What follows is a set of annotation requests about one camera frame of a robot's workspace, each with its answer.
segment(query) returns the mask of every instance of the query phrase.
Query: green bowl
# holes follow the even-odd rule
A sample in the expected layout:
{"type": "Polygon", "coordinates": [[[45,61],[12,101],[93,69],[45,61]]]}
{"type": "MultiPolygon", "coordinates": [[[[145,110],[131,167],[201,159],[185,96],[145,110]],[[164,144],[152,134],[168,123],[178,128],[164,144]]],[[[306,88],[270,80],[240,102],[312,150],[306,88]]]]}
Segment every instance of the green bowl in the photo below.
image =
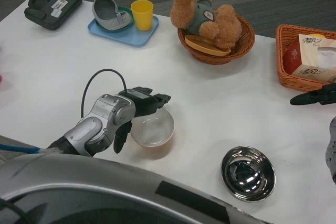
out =
{"type": "Polygon", "coordinates": [[[130,27],[133,25],[133,23],[134,23],[134,17],[133,17],[132,11],[131,11],[129,8],[127,8],[127,7],[123,7],[123,6],[118,6],[118,9],[119,9],[120,12],[127,12],[127,13],[131,16],[131,22],[130,22],[128,25],[126,25],[125,27],[120,28],[120,29],[118,29],[118,30],[107,30],[107,29],[103,28],[103,27],[96,21],[97,26],[98,26],[100,29],[102,29],[103,31],[106,31],[107,33],[119,33],[119,32],[121,32],[121,31],[125,31],[125,30],[127,30],[128,28],[130,28],[130,27]]]}

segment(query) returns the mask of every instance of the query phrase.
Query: black cable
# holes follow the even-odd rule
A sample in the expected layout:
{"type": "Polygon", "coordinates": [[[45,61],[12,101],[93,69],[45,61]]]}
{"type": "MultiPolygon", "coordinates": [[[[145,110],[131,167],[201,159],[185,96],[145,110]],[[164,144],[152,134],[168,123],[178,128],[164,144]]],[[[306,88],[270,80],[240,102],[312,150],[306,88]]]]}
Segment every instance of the black cable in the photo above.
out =
{"type": "Polygon", "coordinates": [[[33,222],[30,220],[30,218],[28,217],[26,213],[24,213],[20,208],[10,203],[9,201],[0,198],[0,205],[4,205],[5,207],[12,210],[14,213],[19,215],[26,224],[33,224],[33,222]]]}
{"type": "Polygon", "coordinates": [[[122,81],[122,84],[124,85],[124,91],[125,91],[125,95],[127,96],[127,88],[126,88],[126,83],[125,83],[125,80],[124,80],[124,77],[117,71],[113,70],[113,69],[109,69],[109,68],[106,68],[106,69],[102,69],[102,70],[99,70],[97,73],[95,73],[89,80],[88,84],[86,84],[86,87],[84,89],[84,93],[83,93],[83,97],[82,97],[82,105],[81,105],[81,108],[80,108],[80,118],[84,118],[84,101],[85,101],[85,96],[86,96],[86,92],[88,91],[88,88],[90,86],[90,83],[91,81],[100,73],[102,72],[113,72],[113,73],[116,73],[117,75],[119,75],[119,77],[121,78],[121,81],[122,81]]]}

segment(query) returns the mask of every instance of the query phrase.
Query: brown teddy bear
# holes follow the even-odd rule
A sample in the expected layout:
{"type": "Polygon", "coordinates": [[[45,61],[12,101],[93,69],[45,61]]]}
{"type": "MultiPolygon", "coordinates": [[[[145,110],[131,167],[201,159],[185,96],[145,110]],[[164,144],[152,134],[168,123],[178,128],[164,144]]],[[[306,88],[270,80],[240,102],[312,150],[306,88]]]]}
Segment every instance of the brown teddy bear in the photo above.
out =
{"type": "Polygon", "coordinates": [[[212,40],[220,49],[233,48],[242,33],[242,25],[230,5],[212,8],[212,0],[174,0],[171,21],[189,34],[212,40]]]}

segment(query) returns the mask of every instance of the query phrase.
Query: brown wicker basket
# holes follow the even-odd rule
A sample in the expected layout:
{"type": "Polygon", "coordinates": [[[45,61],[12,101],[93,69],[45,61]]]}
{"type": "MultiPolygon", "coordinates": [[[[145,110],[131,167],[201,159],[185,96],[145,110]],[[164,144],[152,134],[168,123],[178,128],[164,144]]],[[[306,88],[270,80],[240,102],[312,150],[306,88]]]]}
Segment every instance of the brown wicker basket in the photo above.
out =
{"type": "Polygon", "coordinates": [[[221,65],[229,63],[230,61],[240,58],[241,56],[247,54],[255,41],[255,33],[248,21],[237,15],[240,23],[242,24],[243,32],[239,41],[237,41],[235,47],[231,50],[231,53],[227,56],[214,56],[208,55],[203,52],[197,51],[194,48],[188,46],[184,40],[186,31],[183,29],[178,29],[177,34],[182,43],[182,45],[199,61],[210,64],[210,65],[221,65]]]}
{"type": "Polygon", "coordinates": [[[322,34],[328,39],[336,39],[336,32],[293,25],[280,25],[277,29],[277,61],[280,83],[286,88],[305,92],[320,89],[327,83],[291,76],[284,70],[283,56],[299,34],[322,34]]]}

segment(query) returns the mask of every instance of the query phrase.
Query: gray bowl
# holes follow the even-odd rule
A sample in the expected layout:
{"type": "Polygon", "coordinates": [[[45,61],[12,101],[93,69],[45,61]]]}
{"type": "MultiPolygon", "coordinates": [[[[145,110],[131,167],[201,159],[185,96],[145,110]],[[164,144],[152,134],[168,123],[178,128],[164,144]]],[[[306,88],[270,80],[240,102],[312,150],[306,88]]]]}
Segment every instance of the gray bowl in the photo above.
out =
{"type": "Polygon", "coordinates": [[[222,161],[221,173],[228,191],[242,201],[264,200],[275,187],[271,162],[252,147],[239,146],[228,151],[222,161]]]}

